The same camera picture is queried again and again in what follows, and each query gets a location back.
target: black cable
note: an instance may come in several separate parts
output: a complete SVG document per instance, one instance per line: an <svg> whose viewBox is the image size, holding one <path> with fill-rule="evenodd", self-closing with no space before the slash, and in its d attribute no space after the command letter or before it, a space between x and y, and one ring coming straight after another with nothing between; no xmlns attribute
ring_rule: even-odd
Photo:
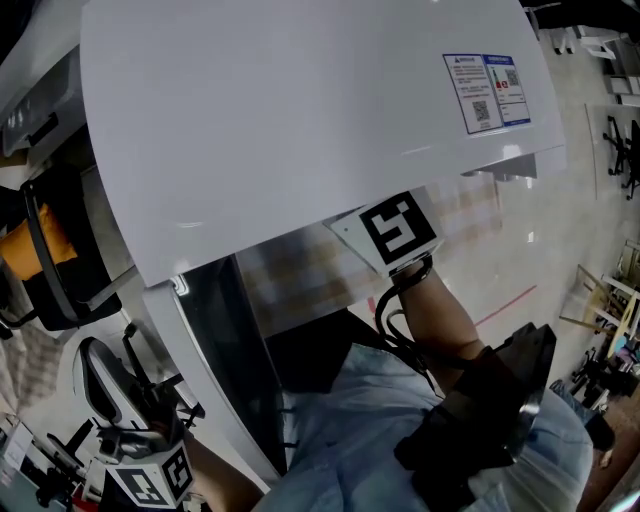
<svg viewBox="0 0 640 512"><path fill-rule="evenodd" d="M391 334L387 333L383 323L383 314L386 309L389 301L395 297L396 295L400 295L403 292L407 291L412 286L417 285L422 282L427 276L431 273L431 269L433 268L433 260L431 255L427 255L425 258L421 260L422 268L418 270L416 273L412 274L406 279L403 279L399 283L394 284L391 288L389 288L383 295L380 297L378 301L378 305L376 307L375 314L375 322L376 328L378 329L378 333L380 337L383 339L384 343L387 345L391 345L390 351L395 353L398 357L400 357L407 364L407 359L411 361L415 361L416 369L419 373L421 373L428 381L431 388L433 388L433 384L431 383L431 379L427 375L427 365L422 356L426 356L431 359L437 360L439 363L442 363L451 368L456 368L459 370L465 370L471 364L470 360L462 359L460 357L450 357L443 355L435 350L430 349L429 347L417 344L413 340L410 340L406 336L404 336L392 323L391 318L400 313L399 310L392 311L387 316L387 327Z"/></svg>

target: white box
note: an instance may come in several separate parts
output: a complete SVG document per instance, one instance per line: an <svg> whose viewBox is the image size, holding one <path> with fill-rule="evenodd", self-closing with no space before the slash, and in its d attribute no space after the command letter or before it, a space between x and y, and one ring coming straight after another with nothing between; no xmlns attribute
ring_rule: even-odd
<svg viewBox="0 0 640 512"><path fill-rule="evenodd" d="M193 484L193 471L184 442L168 452L140 460L127 458L107 471L138 507L175 509Z"/></svg>
<svg viewBox="0 0 640 512"><path fill-rule="evenodd" d="M438 215L424 187L358 208L328 227L385 277L433 253L443 241Z"/></svg>

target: black chair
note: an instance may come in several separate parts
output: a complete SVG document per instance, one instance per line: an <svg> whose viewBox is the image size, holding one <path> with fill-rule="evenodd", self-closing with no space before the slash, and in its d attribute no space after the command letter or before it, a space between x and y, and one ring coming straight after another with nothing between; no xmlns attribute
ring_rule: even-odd
<svg viewBox="0 0 640 512"><path fill-rule="evenodd" d="M607 120L611 125L613 125L613 131L615 133L616 138L612 139L608 133L603 133L602 138L615 148L616 150L616 165L613 169L609 169L609 176L617 176L624 172L624 162L629 158L629 149L628 145L631 144L629 139L624 140L620 136L620 130L618 129L618 123L616 123L615 117L608 116Z"/></svg>
<svg viewBox="0 0 640 512"><path fill-rule="evenodd" d="M629 181L622 188L631 187L627 201L633 199L636 185L640 184L640 126L636 121L631 123L631 151L629 152Z"/></svg>
<svg viewBox="0 0 640 512"><path fill-rule="evenodd" d="M26 182L16 194L11 207L4 208L0 227L4 221L7 231L11 231L27 220L43 271L23 281L33 310L18 321L10 321L0 313L0 326L18 329L37 317L45 329L60 331L120 311L122 304L116 291L137 271L132 267L111 281L89 223L80 173L72 167L55 166ZM53 211L77 258L54 265L38 215L43 203Z"/></svg>

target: white panel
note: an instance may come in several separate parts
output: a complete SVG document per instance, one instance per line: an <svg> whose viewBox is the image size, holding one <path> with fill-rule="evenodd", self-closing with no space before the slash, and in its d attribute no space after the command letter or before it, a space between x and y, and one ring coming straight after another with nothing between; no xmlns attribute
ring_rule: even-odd
<svg viewBox="0 0 640 512"><path fill-rule="evenodd" d="M514 59L532 122L468 135L443 54ZM92 0L82 81L147 285L435 178L564 144L517 0Z"/></svg>

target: label sticker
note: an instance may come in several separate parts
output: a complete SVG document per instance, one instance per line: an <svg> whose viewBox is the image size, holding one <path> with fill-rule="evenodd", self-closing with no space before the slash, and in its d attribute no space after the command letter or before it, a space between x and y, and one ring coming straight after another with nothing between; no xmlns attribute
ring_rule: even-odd
<svg viewBox="0 0 640 512"><path fill-rule="evenodd" d="M530 123L527 100L513 59L506 55L483 55L482 57L491 77L504 125Z"/></svg>
<svg viewBox="0 0 640 512"><path fill-rule="evenodd" d="M482 55L443 55L469 134L502 128L502 117Z"/></svg>

